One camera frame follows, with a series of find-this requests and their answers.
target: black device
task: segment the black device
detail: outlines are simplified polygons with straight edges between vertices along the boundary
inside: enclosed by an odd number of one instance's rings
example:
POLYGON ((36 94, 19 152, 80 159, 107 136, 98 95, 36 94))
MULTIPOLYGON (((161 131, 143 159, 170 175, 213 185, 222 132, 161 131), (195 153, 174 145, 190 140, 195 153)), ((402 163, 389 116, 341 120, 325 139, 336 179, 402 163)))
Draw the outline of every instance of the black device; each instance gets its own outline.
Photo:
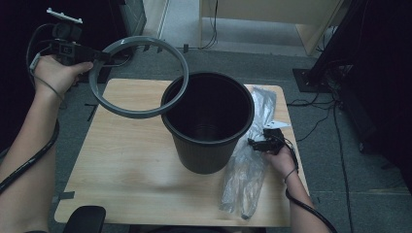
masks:
POLYGON ((75 41, 78 41, 81 35, 82 29, 74 23, 56 24, 52 30, 55 40, 50 43, 50 52, 56 54, 63 65, 73 65, 81 61, 110 61, 109 53, 76 44, 75 41))
POLYGON ((263 128, 263 137, 265 138, 264 141, 255 141, 249 138, 248 144, 252 146, 254 150, 262 152, 272 151, 275 155, 279 153, 283 146, 286 146, 291 151, 292 159, 297 171, 299 164, 293 145, 288 139, 285 139, 282 130, 280 128, 263 128))
POLYGON ((249 145, 251 145, 254 150, 273 151, 274 154, 278 154, 279 150, 285 145, 285 137, 279 128, 265 128, 263 129, 263 136, 266 139, 265 141, 256 142, 253 139, 248 139, 249 145))

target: black bucket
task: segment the black bucket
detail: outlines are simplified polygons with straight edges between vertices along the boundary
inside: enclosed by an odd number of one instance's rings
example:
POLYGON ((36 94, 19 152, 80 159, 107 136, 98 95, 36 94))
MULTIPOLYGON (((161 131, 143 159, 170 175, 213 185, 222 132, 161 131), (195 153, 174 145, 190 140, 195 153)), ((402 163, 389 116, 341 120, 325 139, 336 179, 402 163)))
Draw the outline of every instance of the black bucket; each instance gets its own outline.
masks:
MULTIPOLYGON (((161 104, 173 99, 182 83, 183 77, 171 83, 161 104)), ((161 118, 183 165, 212 174, 226 165, 254 115, 254 100, 244 85, 223 74, 192 73, 182 100, 161 118)))

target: black cabinet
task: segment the black cabinet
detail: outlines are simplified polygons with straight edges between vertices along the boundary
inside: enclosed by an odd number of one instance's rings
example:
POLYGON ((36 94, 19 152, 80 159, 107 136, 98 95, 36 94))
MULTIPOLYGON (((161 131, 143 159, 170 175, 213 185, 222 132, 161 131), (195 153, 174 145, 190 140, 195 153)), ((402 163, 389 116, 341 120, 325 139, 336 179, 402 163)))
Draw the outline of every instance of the black cabinet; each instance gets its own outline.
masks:
POLYGON ((357 54, 341 97, 361 142, 370 144, 396 165, 411 190, 412 2, 399 2, 357 54))

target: table top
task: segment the table top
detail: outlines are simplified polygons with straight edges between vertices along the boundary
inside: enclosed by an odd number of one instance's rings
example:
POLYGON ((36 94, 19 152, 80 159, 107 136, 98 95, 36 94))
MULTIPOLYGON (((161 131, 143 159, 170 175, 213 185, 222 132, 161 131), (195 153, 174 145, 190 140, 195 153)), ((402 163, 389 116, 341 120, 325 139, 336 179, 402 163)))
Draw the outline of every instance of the table top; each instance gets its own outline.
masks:
MULTIPOLYGON (((158 107, 169 81, 110 80, 104 97, 129 110, 158 107)), ((259 85, 277 94, 275 119, 291 122, 280 86, 259 85)), ((291 127, 283 128, 296 145, 291 127)), ((298 149, 299 176, 307 188, 298 149)), ((179 160, 172 135, 160 116, 131 119, 99 106, 87 132, 65 192, 73 199, 60 200, 55 220, 67 222, 84 205, 106 209, 106 223, 213 226, 289 226, 289 200, 285 185, 271 167, 257 210, 248 221, 219 210, 224 168, 211 175, 194 174, 179 160)))

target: white object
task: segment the white object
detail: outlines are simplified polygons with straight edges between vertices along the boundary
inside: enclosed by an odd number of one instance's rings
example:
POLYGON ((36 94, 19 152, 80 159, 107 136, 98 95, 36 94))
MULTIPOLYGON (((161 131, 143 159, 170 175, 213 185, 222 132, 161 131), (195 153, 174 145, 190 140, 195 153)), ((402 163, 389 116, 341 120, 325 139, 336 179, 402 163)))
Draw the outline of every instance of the white object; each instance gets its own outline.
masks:
POLYGON ((289 127, 289 126, 291 126, 289 123, 284 123, 284 122, 281 122, 281 121, 272 120, 269 123, 267 123, 266 125, 264 125, 264 128, 276 129, 276 128, 283 128, 283 127, 289 127))
POLYGON ((58 17, 58 18, 60 18, 60 19, 70 20, 70 21, 73 21, 73 22, 75 22, 75 23, 83 23, 83 21, 82 21, 81 18, 75 19, 75 18, 73 18, 73 17, 68 17, 68 16, 66 16, 64 13, 54 12, 54 11, 52 10, 52 8, 48 8, 48 9, 46 10, 46 12, 49 13, 50 15, 52 15, 52 16, 54 16, 54 17, 58 17))

